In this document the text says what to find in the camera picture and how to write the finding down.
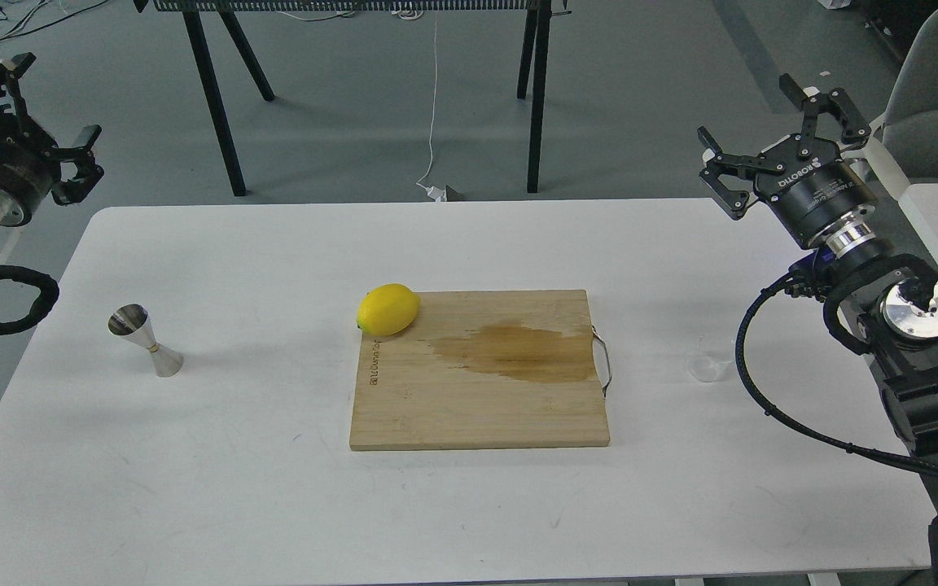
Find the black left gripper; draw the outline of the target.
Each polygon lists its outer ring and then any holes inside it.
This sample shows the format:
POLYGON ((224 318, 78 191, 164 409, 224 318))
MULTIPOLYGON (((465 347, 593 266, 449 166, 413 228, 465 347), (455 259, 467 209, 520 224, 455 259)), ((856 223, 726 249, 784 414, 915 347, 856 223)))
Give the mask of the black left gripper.
POLYGON ((19 81, 36 60, 22 53, 0 62, 0 225, 7 227, 29 223, 49 192, 57 205, 82 203, 104 177, 93 150, 99 124, 83 127, 75 145, 62 148, 28 114, 19 81), (74 177, 60 181, 60 164, 74 164, 74 177))

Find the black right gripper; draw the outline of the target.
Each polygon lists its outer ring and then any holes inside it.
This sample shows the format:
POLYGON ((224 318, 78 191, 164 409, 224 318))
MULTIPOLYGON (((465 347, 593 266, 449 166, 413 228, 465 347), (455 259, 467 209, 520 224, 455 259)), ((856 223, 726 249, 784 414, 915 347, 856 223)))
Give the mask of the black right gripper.
POLYGON ((834 142, 816 141, 817 119, 834 116, 842 133, 840 141, 848 148, 861 148, 872 129, 842 88, 823 93, 801 88, 789 74, 778 78, 778 88, 797 111, 803 114, 798 138, 782 138, 758 155, 727 155, 706 127, 697 129, 704 150, 704 167, 699 178, 713 190, 713 198, 730 219, 740 220, 748 207, 751 190, 731 190, 721 180, 734 177, 753 181, 753 193, 766 203, 800 248, 812 249, 822 241, 826 227, 850 212, 867 214, 876 198, 864 182, 841 159, 834 142), (797 151, 810 152, 807 159, 797 151), (772 175, 771 164, 782 166, 782 174, 772 175))

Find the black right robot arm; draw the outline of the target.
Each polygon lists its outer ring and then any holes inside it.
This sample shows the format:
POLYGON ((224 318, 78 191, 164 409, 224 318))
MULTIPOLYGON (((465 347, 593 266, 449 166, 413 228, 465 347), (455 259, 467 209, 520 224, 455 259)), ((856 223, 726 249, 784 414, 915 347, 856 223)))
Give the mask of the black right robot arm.
POLYGON ((874 133, 842 88, 801 88, 788 74, 779 89, 803 114, 803 126, 759 155, 730 155, 706 129, 699 178, 727 216, 741 219, 765 203, 807 252, 760 290, 734 337, 734 366, 765 414, 789 429, 897 470, 938 478, 938 269, 922 257, 894 252, 870 226, 876 196, 848 166, 841 146, 863 147, 874 133), (744 344, 753 317, 785 293, 822 305, 831 338, 870 356, 883 379, 879 394, 908 455, 893 455, 831 438, 786 415, 753 382, 744 344))

